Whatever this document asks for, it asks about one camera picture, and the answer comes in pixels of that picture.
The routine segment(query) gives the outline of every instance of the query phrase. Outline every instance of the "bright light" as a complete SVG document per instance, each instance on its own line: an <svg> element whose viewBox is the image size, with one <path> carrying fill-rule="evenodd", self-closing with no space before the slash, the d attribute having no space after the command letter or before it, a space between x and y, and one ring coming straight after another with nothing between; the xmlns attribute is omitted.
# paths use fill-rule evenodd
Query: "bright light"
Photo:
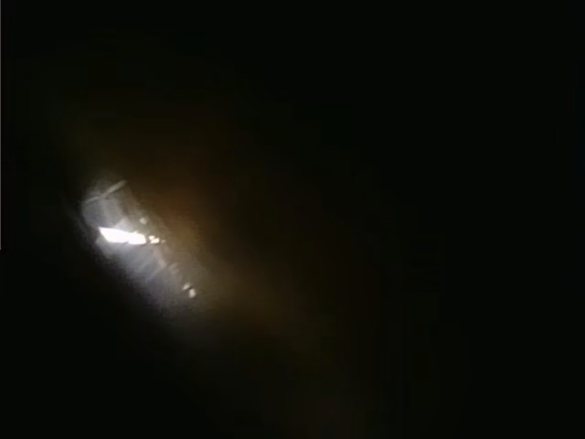
<svg viewBox="0 0 585 439"><path fill-rule="evenodd" d="M129 231L110 229L107 227L100 227L100 233L108 242L115 242L120 244L128 243L132 245L146 244L146 238L141 233L132 233Z"/></svg>

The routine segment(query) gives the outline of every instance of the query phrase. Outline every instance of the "white light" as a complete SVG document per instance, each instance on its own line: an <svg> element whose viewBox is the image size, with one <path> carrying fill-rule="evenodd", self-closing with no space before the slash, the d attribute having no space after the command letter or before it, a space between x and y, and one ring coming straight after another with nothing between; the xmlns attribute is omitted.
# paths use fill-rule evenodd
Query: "white light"
<svg viewBox="0 0 585 439"><path fill-rule="evenodd" d="M107 227L100 227L101 235L108 242L128 243L132 245L146 244L146 238L141 233L131 233L129 231L110 229Z"/></svg>

